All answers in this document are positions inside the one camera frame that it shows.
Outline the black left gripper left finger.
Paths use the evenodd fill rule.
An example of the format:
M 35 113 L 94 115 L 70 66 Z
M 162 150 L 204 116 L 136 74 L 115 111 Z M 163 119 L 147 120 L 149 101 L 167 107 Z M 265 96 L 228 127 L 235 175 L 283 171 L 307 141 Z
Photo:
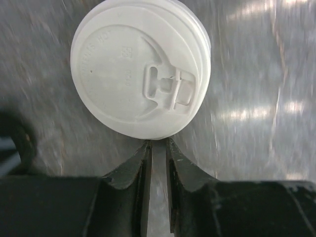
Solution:
M 144 237 L 151 143 L 101 177 L 7 176 L 0 180 L 3 237 Z

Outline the stack of white lids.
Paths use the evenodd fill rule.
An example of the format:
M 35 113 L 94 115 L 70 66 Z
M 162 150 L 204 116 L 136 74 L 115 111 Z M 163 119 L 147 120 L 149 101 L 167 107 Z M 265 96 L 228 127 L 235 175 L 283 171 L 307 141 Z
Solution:
M 70 65 L 80 99 L 100 122 L 160 140 L 186 127 L 201 107 L 211 44 L 178 0 L 106 0 L 80 22 Z

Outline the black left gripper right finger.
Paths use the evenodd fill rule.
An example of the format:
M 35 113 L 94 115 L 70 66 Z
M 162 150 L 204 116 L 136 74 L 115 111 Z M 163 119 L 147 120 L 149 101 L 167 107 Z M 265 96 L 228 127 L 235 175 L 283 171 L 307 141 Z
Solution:
M 176 237 L 313 237 L 316 185 L 220 181 L 166 140 L 170 231 Z

